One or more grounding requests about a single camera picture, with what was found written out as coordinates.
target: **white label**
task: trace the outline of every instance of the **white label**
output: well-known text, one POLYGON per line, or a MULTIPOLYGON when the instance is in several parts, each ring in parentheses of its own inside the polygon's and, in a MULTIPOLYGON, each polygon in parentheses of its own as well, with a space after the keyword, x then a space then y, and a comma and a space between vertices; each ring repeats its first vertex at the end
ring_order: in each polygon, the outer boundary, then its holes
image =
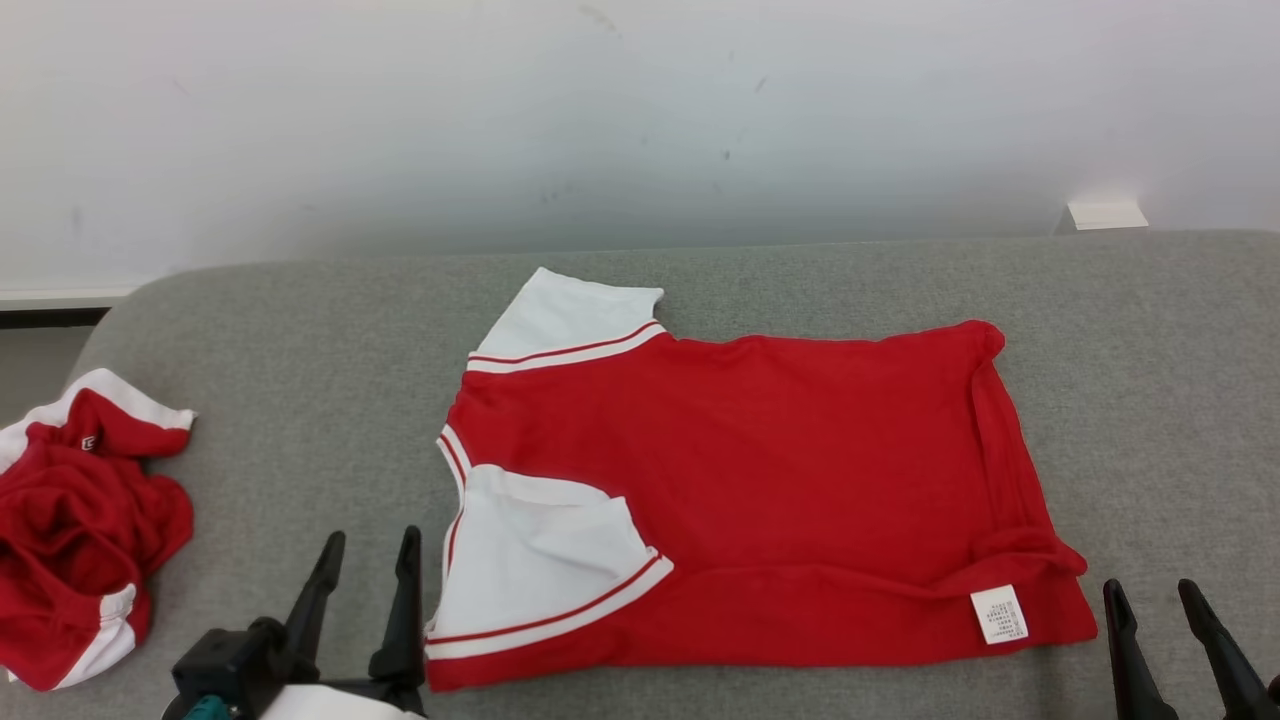
POLYGON ((969 598, 973 600, 973 610, 978 614, 978 624, 982 625, 987 644, 1020 641, 1029 634, 1014 585, 975 592, 969 598))

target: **gray upholstered surface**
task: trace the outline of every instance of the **gray upholstered surface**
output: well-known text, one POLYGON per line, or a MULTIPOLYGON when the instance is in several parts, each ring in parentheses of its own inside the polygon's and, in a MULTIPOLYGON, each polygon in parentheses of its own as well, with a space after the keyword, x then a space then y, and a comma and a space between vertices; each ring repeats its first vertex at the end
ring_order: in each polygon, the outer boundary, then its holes
MULTIPOLYGON (((1165 697, 1220 716, 1175 583, 1196 578, 1258 670, 1280 673, 1280 236, 1138 233, 370 263, 200 272, 138 291, 91 338, 100 365, 202 413, 157 469, 191 492, 192 543, 155 579, 150 642, 82 687, 0 689, 4 717, 154 717, 210 626, 283 616, 335 528, 347 565, 320 661, 358 673, 401 529, 439 584, 453 482, 431 438, 463 359, 539 264, 660 286, 678 336, 881 337, 965 318, 998 360, 1083 579, 1120 577, 1165 697)), ((1112 716, 1105 641, 915 669, 604 669, 452 696, 433 717, 1112 716)))

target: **red stripe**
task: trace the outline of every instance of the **red stripe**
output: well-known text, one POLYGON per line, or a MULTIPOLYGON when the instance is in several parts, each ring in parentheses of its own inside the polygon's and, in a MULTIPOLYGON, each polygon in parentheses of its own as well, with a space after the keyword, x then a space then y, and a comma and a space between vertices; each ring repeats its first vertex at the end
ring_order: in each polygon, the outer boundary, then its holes
MULTIPOLYGON (((467 487, 467 471, 462 466, 462 462, 458 461, 458 454, 453 451, 453 445, 449 442, 449 438, 444 437, 443 434, 440 436, 440 442, 444 443, 444 450, 449 451, 449 457, 453 459, 453 466, 458 469, 458 478, 462 478, 462 487, 467 487)), ((453 568, 453 543, 458 538, 458 525, 462 524, 462 512, 465 511, 466 506, 461 505, 461 498, 460 498, 458 516, 453 519, 453 529, 449 530, 449 552, 444 560, 444 568, 447 570, 453 568)))
POLYGON ((626 342, 635 336, 643 333, 645 329, 652 328, 658 324, 658 320, 649 320, 648 323, 636 328, 635 332, 626 337, 620 337, 618 340, 605 340, 602 342, 593 342, 590 345, 580 345, 577 347, 566 347, 564 350, 548 350, 547 352, 535 352, 532 355, 525 355, 524 357, 486 357, 484 355, 472 355, 468 360, 484 360, 485 363, 502 363, 502 364, 516 364, 524 363, 525 360, 536 360, 538 357, 552 357, 554 355, 564 355, 567 352, 579 352, 580 350, 593 350, 596 347, 604 347, 605 345, 617 345, 620 342, 626 342))
POLYGON ((645 562, 644 568, 641 568, 640 571, 636 573, 635 575, 631 575, 631 578, 627 582, 625 582, 621 585, 613 588, 612 591, 602 594, 600 597, 593 600, 591 602, 588 602, 586 605, 584 605, 582 607, 579 607, 577 610, 570 610, 568 612, 566 612, 563 615, 557 615, 554 618, 548 618, 545 620, 538 620, 536 623, 526 623, 524 625, 516 625, 515 628, 504 628, 502 630, 489 630, 488 633, 475 633, 475 634, 470 634, 470 635, 454 635, 452 638, 431 638, 431 639, 426 641, 426 644, 440 644, 440 643, 452 643, 452 642, 462 642, 462 641, 477 641, 477 639, 481 639, 481 638, 492 638, 494 635, 504 635, 507 633, 516 633, 516 632, 520 632, 520 630, 527 630, 530 628, 540 628, 543 625, 549 625, 552 623, 559 623, 561 620, 572 618, 573 615, 577 615, 579 612, 586 612, 588 610, 595 607, 596 605, 604 602, 605 600, 609 600, 611 597, 618 594, 620 592, 622 592, 623 589, 626 589, 627 585, 630 585, 631 583, 639 580, 640 575, 644 575, 649 570, 649 568, 653 568, 653 564, 657 562, 658 560, 662 560, 660 555, 655 555, 648 562, 645 562))
POLYGON ((458 510, 458 516, 453 519, 453 529, 449 530, 449 557, 445 560, 445 571, 453 569, 453 541, 458 538, 458 525, 462 523, 462 510, 458 510))
POLYGON ((449 442, 449 438, 444 437, 444 434, 440 434, 440 442, 444 443, 444 450, 449 451, 449 457, 453 459, 453 466, 458 469, 458 477, 462 478, 462 487, 467 487, 467 469, 458 461, 458 454, 453 452, 453 445, 449 442))

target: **red and white shirt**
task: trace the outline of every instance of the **red and white shirt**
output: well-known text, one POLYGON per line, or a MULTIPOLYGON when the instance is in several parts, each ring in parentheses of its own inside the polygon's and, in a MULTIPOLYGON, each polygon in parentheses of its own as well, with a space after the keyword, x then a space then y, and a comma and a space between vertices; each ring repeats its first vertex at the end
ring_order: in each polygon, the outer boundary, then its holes
POLYGON ((74 685, 146 639, 145 580, 191 539, 192 509, 138 460, 180 452, 195 416, 100 369, 0 429, 0 666, 10 679, 74 685))
POLYGON ((660 297, 539 269, 471 354, 439 438, 460 509, 433 689, 1097 635, 1000 331, 713 343, 663 329, 660 297))

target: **red fabric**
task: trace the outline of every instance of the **red fabric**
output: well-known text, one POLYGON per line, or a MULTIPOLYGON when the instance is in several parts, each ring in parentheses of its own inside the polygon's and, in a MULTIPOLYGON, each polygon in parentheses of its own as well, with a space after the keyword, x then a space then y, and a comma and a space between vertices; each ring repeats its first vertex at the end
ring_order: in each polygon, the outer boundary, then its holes
POLYGON ((145 580, 191 539, 192 507, 138 459, 178 454, 188 430, 82 389, 65 425, 32 423, 26 434, 26 451, 0 474, 0 666, 49 691, 97 637, 102 597, 131 583, 128 623, 138 644, 146 639, 145 580))
POLYGON ((881 342, 662 334, 621 355, 468 372, 471 462, 625 496, 675 571, 585 628, 431 660, 448 691, 593 665, 915 665, 1094 638, 1018 415, 972 320, 881 342), (1012 584, 988 646, 969 594, 1012 584))

